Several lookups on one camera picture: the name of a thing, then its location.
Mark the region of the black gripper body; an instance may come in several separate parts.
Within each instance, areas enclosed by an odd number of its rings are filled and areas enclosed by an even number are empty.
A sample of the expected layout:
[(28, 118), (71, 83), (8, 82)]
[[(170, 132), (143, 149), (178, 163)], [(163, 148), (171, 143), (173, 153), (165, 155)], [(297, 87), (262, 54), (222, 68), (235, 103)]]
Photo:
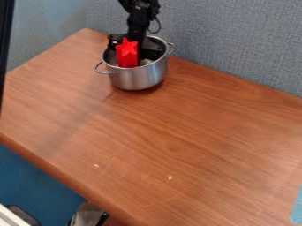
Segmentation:
[(157, 44), (151, 38), (146, 35), (146, 31), (150, 27), (149, 20), (128, 20), (127, 32), (124, 34), (110, 34), (108, 49), (116, 52), (116, 45), (123, 42), (126, 37), (130, 41), (138, 42), (138, 60), (153, 59), (155, 60), (163, 52), (163, 47)]

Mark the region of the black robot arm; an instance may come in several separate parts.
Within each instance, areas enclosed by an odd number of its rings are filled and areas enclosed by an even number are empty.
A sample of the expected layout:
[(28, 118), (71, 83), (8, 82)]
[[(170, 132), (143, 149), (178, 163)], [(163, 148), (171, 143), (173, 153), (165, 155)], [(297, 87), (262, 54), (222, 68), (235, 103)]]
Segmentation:
[(118, 2), (128, 13), (127, 32), (124, 34), (110, 34), (107, 36), (107, 47), (115, 50), (116, 45), (127, 38), (130, 41), (138, 42), (139, 59), (157, 60), (163, 53), (163, 48), (151, 41), (146, 33), (154, 20), (159, 24), (157, 15), (159, 14), (161, 4), (158, 0), (118, 0)]

